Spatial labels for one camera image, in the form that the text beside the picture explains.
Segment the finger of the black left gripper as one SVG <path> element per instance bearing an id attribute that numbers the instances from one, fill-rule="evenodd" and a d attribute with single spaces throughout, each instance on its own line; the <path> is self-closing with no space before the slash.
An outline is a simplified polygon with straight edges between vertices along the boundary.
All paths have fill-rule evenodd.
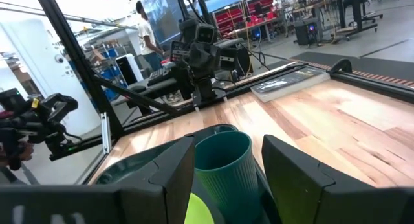
<path id="1" fill-rule="evenodd" d="M 218 68 L 220 62 L 220 51 L 211 51 L 208 55 L 208 61 L 206 64 L 206 75 L 207 77 L 211 77 L 213 75 L 214 70 Z"/>
<path id="2" fill-rule="evenodd" d="M 202 78 L 203 74 L 203 57 L 202 52 L 199 50 L 190 51 L 189 60 L 190 69 L 194 78 Z"/>

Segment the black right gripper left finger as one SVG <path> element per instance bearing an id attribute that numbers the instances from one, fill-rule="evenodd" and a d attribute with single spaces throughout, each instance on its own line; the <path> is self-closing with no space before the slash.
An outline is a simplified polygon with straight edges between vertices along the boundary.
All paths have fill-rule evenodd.
<path id="1" fill-rule="evenodd" d="M 183 137 L 118 184 L 121 224 L 183 224 L 193 183 L 194 138 Z"/>

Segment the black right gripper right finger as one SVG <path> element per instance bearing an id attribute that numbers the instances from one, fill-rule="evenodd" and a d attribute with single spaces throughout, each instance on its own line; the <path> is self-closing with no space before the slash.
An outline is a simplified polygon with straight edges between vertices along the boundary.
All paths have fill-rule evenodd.
<path id="1" fill-rule="evenodd" d="M 371 186 L 273 135 L 262 158 L 282 224 L 372 224 L 362 192 Z"/>

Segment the lime green plate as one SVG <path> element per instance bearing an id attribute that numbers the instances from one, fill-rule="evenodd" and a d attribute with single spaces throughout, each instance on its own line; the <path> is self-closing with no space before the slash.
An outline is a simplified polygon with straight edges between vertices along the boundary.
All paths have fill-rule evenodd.
<path id="1" fill-rule="evenodd" d="M 209 208 L 194 193 L 190 194 L 184 224 L 214 224 Z"/>

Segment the teal ribbed plastic cup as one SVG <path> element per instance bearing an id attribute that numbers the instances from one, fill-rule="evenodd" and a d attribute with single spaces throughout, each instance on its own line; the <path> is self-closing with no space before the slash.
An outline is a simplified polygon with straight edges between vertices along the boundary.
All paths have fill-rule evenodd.
<path id="1" fill-rule="evenodd" d="M 195 146 L 195 174 L 228 224 L 253 224 L 261 213 L 252 140 L 225 131 Z"/>

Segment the red bin storage rack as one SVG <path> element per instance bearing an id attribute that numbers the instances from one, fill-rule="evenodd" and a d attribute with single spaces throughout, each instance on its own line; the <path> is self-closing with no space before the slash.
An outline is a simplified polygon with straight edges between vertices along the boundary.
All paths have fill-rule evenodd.
<path id="1" fill-rule="evenodd" d="M 236 25 L 244 21 L 243 17 L 240 4 L 226 6 L 213 12 L 213 19 L 221 35 L 235 30 Z"/>
<path id="2" fill-rule="evenodd" d="M 273 0 L 246 0 L 248 14 L 259 22 L 274 19 L 276 14 L 272 3 Z"/>

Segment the black keyboard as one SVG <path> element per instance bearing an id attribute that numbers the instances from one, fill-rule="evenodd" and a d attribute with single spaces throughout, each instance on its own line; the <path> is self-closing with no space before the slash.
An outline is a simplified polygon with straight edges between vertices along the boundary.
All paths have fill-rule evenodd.
<path id="1" fill-rule="evenodd" d="M 170 78 L 173 78 L 173 72 L 171 70 L 171 68 L 166 68 L 163 67 L 157 71 L 153 71 L 150 76 L 149 76 L 149 80 L 147 82 L 147 86 L 152 86 L 155 84 L 158 84 L 160 82 L 163 82 L 165 80 L 168 80 Z"/>

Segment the flat white box dark lid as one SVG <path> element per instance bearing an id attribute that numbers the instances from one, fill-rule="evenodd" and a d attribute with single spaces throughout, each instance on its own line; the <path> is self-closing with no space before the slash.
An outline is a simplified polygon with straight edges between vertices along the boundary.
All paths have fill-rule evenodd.
<path id="1" fill-rule="evenodd" d="M 262 102 L 269 102 L 330 79 L 324 69 L 305 66 L 294 72 L 278 76 L 252 86 L 251 92 Z"/>

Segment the black computer tower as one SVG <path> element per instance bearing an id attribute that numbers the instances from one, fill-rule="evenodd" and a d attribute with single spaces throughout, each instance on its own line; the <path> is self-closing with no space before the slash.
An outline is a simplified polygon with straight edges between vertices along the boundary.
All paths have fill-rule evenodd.
<path id="1" fill-rule="evenodd" d="M 313 44 L 321 43 L 323 30 L 321 21 L 318 18 L 301 19 L 294 22 L 296 43 L 299 46 L 310 47 Z"/>

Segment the black desk stand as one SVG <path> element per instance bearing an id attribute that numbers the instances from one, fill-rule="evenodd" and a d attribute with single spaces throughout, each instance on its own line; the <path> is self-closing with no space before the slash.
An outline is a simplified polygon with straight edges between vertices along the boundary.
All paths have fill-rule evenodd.
<path id="1" fill-rule="evenodd" d="M 337 5 L 340 14 L 340 28 L 345 28 L 345 11 L 348 6 L 352 7 L 353 23 L 356 27 L 352 30 L 348 30 L 345 34 L 342 32 L 344 40 L 350 41 L 351 36 L 359 34 L 361 32 L 373 29 L 375 33 L 378 31 L 378 24 L 374 17 L 365 17 L 365 3 L 368 0 L 337 0 Z"/>

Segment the black floor mat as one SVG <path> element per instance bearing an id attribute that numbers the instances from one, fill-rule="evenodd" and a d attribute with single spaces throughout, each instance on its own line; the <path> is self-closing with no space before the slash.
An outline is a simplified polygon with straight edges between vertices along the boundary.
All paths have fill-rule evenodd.
<path id="1" fill-rule="evenodd" d="M 351 61 L 353 71 L 358 70 L 405 80 L 414 80 L 414 62 L 400 62 L 376 58 L 357 58 L 353 56 L 319 52 L 304 52 L 291 57 L 290 60 L 319 63 L 332 67 L 338 60 L 344 58 Z"/>

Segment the person's hand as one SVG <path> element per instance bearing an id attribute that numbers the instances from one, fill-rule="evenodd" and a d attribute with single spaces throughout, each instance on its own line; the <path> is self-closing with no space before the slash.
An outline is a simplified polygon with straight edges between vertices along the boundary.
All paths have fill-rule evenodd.
<path id="1" fill-rule="evenodd" d="M 21 161 L 29 161 L 34 153 L 34 145 L 28 142 L 19 141 L 17 144 L 19 155 L 9 155 L 5 151 L 3 143 L 0 143 L 0 167 L 12 166 Z"/>

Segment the black frame rail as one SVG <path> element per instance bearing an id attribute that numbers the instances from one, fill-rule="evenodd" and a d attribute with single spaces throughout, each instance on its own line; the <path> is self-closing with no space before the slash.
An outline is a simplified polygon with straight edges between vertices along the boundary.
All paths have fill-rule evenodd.
<path id="1" fill-rule="evenodd" d="M 267 71 L 265 73 L 259 74 L 257 76 L 252 76 L 248 79 L 245 79 L 243 81 L 241 81 L 239 84 L 236 85 L 231 85 L 228 88 L 220 88 L 217 87 L 215 90 L 216 91 L 220 91 L 221 94 L 217 95 L 215 98 L 205 101 L 205 102 L 201 102 L 200 104 L 196 104 L 195 103 L 195 99 L 191 99 L 191 100 L 185 100 L 182 104 L 179 104 L 177 106 L 173 106 L 173 107 L 180 107 L 181 111 L 178 115 L 169 115 L 165 112 L 162 111 L 157 111 L 153 114 L 150 114 L 146 117 L 139 117 L 137 120 L 132 121 L 129 125 L 124 126 L 124 134 L 122 137 L 128 135 L 128 134 L 132 134 L 136 131 L 140 131 L 142 129 L 146 129 L 149 128 L 151 126 L 155 126 L 157 124 L 160 124 L 162 122 L 165 122 L 167 120 L 171 120 L 173 118 L 176 117 L 180 117 L 183 115 L 186 115 L 188 113 L 191 113 L 193 111 L 196 111 L 198 109 L 203 109 L 203 108 L 207 108 L 210 107 L 214 104 L 218 104 L 219 102 L 224 101 L 224 99 L 228 98 L 233 98 L 239 95 L 242 95 L 246 92 L 248 92 L 248 90 L 250 89 L 250 87 L 252 87 L 255 84 L 264 82 L 265 80 L 271 79 L 271 78 L 276 78 L 278 76 L 282 76 L 284 74 L 293 72 L 295 70 L 298 70 L 302 67 L 304 67 L 305 64 L 304 63 L 300 63 L 300 62 L 292 62 L 292 63 L 288 63 L 286 65 L 282 65 L 281 67 L 277 67 L 275 69 L 272 69 L 270 71 Z M 120 138 L 114 138 L 112 136 L 111 133 L 111 140 L 112 143 L 117 142 Z"/>
<path id="2" fill-rule="evenodd" d="M 414 89 L 406 86 L 366 78 L 343 71 L 329 72 L 329 74 L 333 80 L 414 104 Z"/>

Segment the black diagonal frame brace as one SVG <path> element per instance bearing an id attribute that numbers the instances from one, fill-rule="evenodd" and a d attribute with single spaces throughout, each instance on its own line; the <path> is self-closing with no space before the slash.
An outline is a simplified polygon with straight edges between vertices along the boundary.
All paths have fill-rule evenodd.
<path id="1" fill-rule="evenodd" d="M 112 83 L 110 80 L 99 75 L 93 76 L 93 81 L 101 86 L 110 88 L 121 96 L 126 97 L 129 101 L 142 107 L 154 107 L 159 111 L 165 112 L 169 115 L 178 115 L 181 111 L 180 107 L 173 107 L 166 103 L 156 102 L 154 98 L 164 96 L 172 93 L 178 89 L 177 82 L 170 78 L 163 82 L 147 86 L 145 91 L 136 92 Z"/>

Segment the black curved corner bracket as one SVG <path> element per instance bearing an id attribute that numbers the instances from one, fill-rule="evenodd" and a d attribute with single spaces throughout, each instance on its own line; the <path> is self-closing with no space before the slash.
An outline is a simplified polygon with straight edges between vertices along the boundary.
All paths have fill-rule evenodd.
<path id="1" fill-rule="evenodd" d="M 353 72 L 353 68 L 352 68 L 352 64 L 351 61 L 348 59 L 341 59 L 338 60 L 329 70 L 330 74 L 334 74 L 337 72 L 344 72 L 344 73 L 352 73 Z"/>

